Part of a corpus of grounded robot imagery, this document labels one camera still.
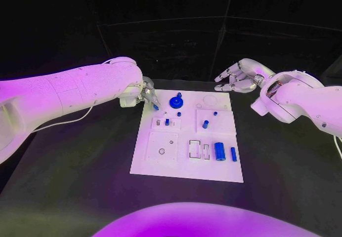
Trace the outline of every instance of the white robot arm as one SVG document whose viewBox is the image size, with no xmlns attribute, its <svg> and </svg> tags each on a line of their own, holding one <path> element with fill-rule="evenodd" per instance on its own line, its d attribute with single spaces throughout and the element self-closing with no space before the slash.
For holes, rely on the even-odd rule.
<svg viewBox="0 0 342 237">
<path fill-rule="evenodd" d="M 342 137 L 342 86 L 328 86 L 306 72 L 274 73 L 263 64 L 243 59 L 215 78 L 221 81 L 230 76 L 230 84 L 218 85 L 218 91 L 247 93 L 257 85 L 260 97 L 251 104 L 263 116 L 270 113 L 281 122 L 293 122 L 307 116 L 318 128 Z"/>
<path fill-rule="evenodd" d="M 140 101 L 160 106 L 153 82 L 127 57 L 51 75 L 0 81 L 0 163 L 45 122 L 116 98 L 121 107 Z"/>
</svg>

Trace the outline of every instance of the white board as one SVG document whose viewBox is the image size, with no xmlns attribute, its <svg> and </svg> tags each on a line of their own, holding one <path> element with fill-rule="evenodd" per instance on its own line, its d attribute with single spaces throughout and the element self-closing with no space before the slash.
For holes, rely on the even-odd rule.
<svg viewBox="0 0 342 237">
<path fill-rule="evenodd" d="M 179 92 L 183 106 L 173 109 L 169 101 Z M 156 94 L 162 108 L 156 111 L 152 104 L 144 104 L 130 173 L 243 183 L 230 94 L 175 90 L 156 90 Z M 217 142 L 224 143 L 224 161 L 215 159 Z M 235 147 L 237 162 L 231 147 Z"/>
</svg>

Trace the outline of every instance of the table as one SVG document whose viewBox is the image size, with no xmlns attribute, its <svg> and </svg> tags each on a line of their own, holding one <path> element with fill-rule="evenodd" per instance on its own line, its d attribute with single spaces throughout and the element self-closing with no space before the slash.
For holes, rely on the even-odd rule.
<svg viewBox="0 0 342 237">
<path fill-rule="evenodd" d="M 154 80 L 157 89 L 214 91 L 214 82 Z M 302 117 L 292 124 L 231 93 L 244 183 L 130 174 L 143 103 L 118 100 L 85 119 L 36 134 L 0 196 L 3 236 L 90 236 L 149 206 L 205 202 L 240 207 L 323 236 L 342 236 L 342 161 L 332 135 Z M 78 111 L 56 121 L 79 118 Z"/>
</svg>

